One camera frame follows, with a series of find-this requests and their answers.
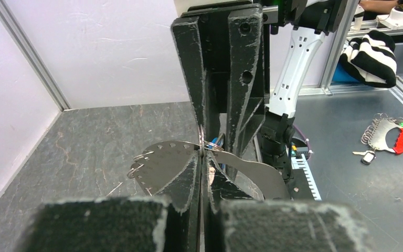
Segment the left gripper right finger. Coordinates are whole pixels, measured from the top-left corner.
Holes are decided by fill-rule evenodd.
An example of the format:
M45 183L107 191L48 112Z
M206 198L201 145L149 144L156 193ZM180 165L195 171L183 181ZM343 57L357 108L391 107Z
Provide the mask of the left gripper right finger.
M237 168L263 194L253 198L222 164ZM362 216L345 204L291 200L276 169L228 152L205 151L202 189L206 251L375 251Z

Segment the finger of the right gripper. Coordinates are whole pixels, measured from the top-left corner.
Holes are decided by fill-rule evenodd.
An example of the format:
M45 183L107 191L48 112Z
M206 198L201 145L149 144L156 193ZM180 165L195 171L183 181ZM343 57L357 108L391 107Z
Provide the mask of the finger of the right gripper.
M204 137L208 137L206 70L198 21L198 17L177 18L171 31L197 124L202 126Z
M252 3L235 6L227 25L230 78L226 149L242 155L265 119L262 7Z

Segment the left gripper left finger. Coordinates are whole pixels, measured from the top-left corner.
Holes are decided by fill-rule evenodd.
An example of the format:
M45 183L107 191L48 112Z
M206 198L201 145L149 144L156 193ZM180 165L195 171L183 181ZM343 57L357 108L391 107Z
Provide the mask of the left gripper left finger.
M153 196L44 203L20 251L199 251L200 165Z

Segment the key with blue tag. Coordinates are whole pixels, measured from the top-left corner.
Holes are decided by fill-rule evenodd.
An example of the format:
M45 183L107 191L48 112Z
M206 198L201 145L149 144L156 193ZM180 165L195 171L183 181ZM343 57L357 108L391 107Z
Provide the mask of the key with blue tag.
M218 137L214 138L212 141L208 142L204 139L204 133L202 132L200 135L200 144L203 146L201 147L201 155L202 157L205 156L205 150L216 150L216 151L223 151L223 143L225 140L225 134L221 133Z

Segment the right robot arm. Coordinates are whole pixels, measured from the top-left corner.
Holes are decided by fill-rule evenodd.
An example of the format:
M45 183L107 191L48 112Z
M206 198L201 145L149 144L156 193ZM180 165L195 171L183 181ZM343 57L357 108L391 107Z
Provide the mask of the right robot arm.
M175 1L174 44L195 118L211 140L227 115L226 151L253 137L262 160L291 177L301 86L346 1Z

